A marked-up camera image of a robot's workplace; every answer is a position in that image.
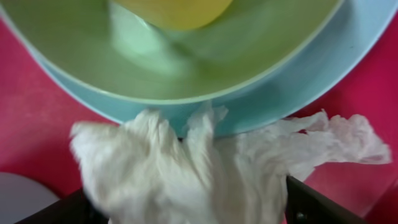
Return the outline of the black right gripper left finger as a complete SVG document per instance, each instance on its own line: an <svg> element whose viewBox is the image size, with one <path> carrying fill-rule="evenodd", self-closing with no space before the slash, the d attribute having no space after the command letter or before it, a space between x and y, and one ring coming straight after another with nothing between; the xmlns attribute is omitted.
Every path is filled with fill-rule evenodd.
<svg viewBox="0 0 398 224"><path fill-rule="evenodd" d="M17 224L108 224L108 218L95 209L83 189L78 189Z"/></svg>

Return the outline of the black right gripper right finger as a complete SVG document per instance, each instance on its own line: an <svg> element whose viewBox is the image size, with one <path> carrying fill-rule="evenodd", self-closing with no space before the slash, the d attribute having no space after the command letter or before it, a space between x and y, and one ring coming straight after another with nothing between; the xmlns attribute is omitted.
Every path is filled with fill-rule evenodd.
<svg viewBox="0 0 398 224"><path fill-rule="evenodd" d="M367 224L364 219L291 175L286 177L286 184L287 224Z"/></svg>

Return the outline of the light blue bowl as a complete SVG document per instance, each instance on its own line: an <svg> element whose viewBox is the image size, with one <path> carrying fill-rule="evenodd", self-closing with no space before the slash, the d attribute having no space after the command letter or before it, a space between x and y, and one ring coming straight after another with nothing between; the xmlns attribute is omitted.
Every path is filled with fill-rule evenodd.
<svg viewBox="0 0 398 224"><path fill-rule="evenodd" d="M60 200L44 185L21 175L2 172L0 184L1 223L16 223Z"/></svg>

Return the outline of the white napkin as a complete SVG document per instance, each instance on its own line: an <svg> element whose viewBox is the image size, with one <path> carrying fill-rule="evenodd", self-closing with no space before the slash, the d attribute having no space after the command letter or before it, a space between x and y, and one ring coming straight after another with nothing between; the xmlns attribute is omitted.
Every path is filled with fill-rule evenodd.
<svg viewBox="0 0 398 224"><path fill-rule="evenodd" d="M89 200L111 223L280 223L288 175L305 180L327 162L392 160L358 114L321 111L215 139L226 113L203 105L183 140L156 110L120 126L75 123L71 149Z"/></svg>

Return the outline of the red plastic tray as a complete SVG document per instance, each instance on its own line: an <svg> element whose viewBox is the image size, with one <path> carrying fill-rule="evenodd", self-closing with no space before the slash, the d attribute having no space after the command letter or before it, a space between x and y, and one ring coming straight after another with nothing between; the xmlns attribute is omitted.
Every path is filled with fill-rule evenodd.
<svg viewBox="0 0 398 224"><path fill-rule="evenodd" d="M356 68L298 117L367 117L397 152L397 21L393 20ZM99 116L70 98L1 26L1 170L34 179L59 196L80 186L68 145L70 126ZM306 183L369 223L397 222L397 162L325 164Z"/></svg>

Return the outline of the light blue plate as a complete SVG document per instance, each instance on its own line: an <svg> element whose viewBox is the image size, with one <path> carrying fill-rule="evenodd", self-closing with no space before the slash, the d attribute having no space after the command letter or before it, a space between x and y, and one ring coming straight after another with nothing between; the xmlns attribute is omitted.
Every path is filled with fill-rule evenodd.
<svg viewBox="0 0 398 224"><path fill-rule="evenodd" d="M260 128L284 118L322 96L345 77L369 52L397 11L396 1L341 1L342 5L320 33L296 56L268 76L216 98L183 104L145 104L115 98L85 88L51 68L39 53L22 41L35 61L68 94L89 109L117 123L155 108L179 136L186 133L190 115L209 101L228 113L216 133L226 136Z"/></svg>

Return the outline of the green bowl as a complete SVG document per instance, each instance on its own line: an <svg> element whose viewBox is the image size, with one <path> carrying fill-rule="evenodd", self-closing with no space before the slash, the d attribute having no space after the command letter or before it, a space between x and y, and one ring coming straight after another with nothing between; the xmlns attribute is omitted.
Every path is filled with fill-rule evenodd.
<svg viewBox="0 0 398 224"><path fill-rule="evenodd" d="M235 0L196 29L154 26L115 1L3 0L1 16L69 80L145 104L204 101L251 85L306 47L340 0Z"/></svg>

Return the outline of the yellow plastic cup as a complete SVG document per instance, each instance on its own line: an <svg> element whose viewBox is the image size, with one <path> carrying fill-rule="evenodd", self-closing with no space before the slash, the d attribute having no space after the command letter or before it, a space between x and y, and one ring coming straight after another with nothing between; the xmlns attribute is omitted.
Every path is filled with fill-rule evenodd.
<svg viewBox="0 0 398 224"><path fill-rule="evenodd" d="M115 0L115 3L154 26L190 30L213 22L232 0Z"/></svg>

